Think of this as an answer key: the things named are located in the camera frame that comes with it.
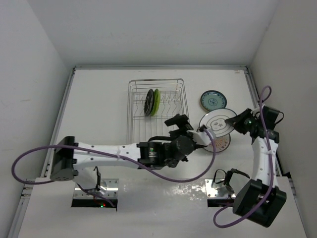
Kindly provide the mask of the white plate teal rim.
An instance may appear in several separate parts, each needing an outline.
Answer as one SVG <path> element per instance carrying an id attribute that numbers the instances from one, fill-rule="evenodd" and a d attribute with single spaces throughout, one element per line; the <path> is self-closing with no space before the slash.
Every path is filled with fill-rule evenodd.
<path id="1" fill-rule="evenodd" d="M 225 120 L 236 116 L 237 114 L 231 109 L 216 109 L 201 118 L 199 127 L 204 125 L 211 129 L 217 137 L 223 137 L 234 130 L 234 127 L 227 124 Z"/>

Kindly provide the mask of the white plate orange sunburst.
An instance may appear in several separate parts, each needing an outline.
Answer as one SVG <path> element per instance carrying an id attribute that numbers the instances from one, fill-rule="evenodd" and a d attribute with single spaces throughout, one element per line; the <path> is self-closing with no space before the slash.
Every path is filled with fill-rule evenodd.
<path id="1" fill-rule="evenodd" d="M 220 153 L 225 151 L 230 143 L 231 143 L 231 136 L 230 134 L 223 136 L 223 137 L 219 137 L 217 138 L 215 141 L 215 150 L 213 149 L 213 146 L 210 144 L 209 146 L 205 147 L 204 149 L 209 151 L 209 152 L 216 152 L 216 153 Z"/>

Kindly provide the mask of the teal plate blue floral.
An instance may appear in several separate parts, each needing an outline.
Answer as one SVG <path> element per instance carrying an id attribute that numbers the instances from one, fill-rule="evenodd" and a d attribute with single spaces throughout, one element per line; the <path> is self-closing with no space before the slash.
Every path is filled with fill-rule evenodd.
<path id="1" fill-rule="evenodd" d="M 216 109 L 226 108 L 227 98 L 219 91 L 208 90 L 201 95 L 200 104 L 205 111 L 211 112 Z"/>

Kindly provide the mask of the black plate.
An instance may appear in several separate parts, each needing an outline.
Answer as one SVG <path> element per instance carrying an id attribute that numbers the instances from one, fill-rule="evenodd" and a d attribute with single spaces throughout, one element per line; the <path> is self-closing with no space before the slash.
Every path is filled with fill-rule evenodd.
<path id="1" fill-rule="evenodd" d="M 144 114 L 146 117 L 151 115 L 151 112 L 154 108 L 155 95 L 153 89 L 150 89 L 146 95 L 144 103 Z"/>

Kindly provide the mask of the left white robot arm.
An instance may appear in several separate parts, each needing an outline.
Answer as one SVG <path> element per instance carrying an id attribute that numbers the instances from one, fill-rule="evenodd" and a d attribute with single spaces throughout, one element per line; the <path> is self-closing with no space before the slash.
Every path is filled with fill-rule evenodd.
<path id="1" fill-rule="evenodd" d="M 68 181 L 83 178 L 87 168 L 127 167 L 160 170 L 175 168 L 180 161 L 211 140 L 203 126 L 195 131 L 186 115 L 167 119 L 166 126 L 177 126 L 168 136 L 153 136 L 146 142 L 119 146 L 100 146 L 79 143 L 73 136 L 65 137 L 54 149 L 50 179 Z"/>

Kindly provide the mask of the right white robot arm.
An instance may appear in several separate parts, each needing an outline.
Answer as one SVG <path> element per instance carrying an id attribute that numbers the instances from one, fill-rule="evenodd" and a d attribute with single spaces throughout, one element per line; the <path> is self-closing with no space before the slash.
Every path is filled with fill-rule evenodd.
<path id="1" fill-rule="evenodd" d="M 235 215 L 268 228 L 286 202 L 287 194 L 280 190 L 276 178 L 276 151 L 279 133 L 274 131 L 281 111 L 263 106 L 257 112 L 246 109 L 225 122 L 252 139 L 253 171 L 231 169 L 226 173 L 224 186 L 235 194 L 232 211 Z"/>

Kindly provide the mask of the lime green plate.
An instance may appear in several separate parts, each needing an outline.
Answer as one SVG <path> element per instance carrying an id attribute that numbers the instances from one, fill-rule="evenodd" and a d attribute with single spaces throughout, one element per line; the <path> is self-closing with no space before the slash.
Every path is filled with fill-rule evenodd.
<path id="1" fill-rule="evenodd" d="M 160 104 L 160 90 L 157 88 L 155 91 L 154 91 L 154 97 L 155 97 L 155 100 L 154 100 L 154 106 L 153 106 L 153 109 L 151 111 L 151 116 L 155 116 L 158 109 L 159 109 L 159 104 Z"/>

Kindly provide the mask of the right silver mounting bracket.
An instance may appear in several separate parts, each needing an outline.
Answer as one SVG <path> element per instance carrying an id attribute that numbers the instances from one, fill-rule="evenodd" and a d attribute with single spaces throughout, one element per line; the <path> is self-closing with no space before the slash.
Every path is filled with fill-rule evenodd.
<path id="1" fill-rule="evenodd" d="M 217 183 L 220 179 L 205 179 L 205 189 L 207 199 L 234 199 L 235 194 L 223 183 Z"/>

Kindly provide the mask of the silver mounting bracket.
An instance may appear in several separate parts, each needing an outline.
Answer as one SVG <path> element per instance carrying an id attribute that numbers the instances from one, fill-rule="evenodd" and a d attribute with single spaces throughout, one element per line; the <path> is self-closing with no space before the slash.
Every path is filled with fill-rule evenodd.
<path id="1" fill-rule="evenodd" d="M 106 199 L 117 199 L 118 198 L 118 178 L 102 178 L 99 191 L 92 191 L 90 193 L 96 193 Z M 83 192 L 78 185 L 75 185 L 73 192 L 73 199 L 93 199 L 92 195 Z"/>
<path id="2" fill-rule="evenodd" d="M 205 179 L 205 189 L 207 199 L 234 199 L 235 194 L 223 183 L 217 183 L 220 179 Z"/>

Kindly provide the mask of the left silver mounting bracket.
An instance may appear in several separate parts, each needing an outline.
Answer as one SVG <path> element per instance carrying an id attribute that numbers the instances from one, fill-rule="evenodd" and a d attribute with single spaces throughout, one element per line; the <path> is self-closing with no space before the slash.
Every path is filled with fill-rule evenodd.
<path id="1" fill-rule="evenodd" d="M 102 178 L 99 191 L 92 191 L 90 193 L 96 193 L 106 199 L 117 199 L 118 198 L 118 178 Z M 92 195 L 83 192 L 78 185 L 75 185 L 73 192 L 73 199 L 93 199 Z"/>

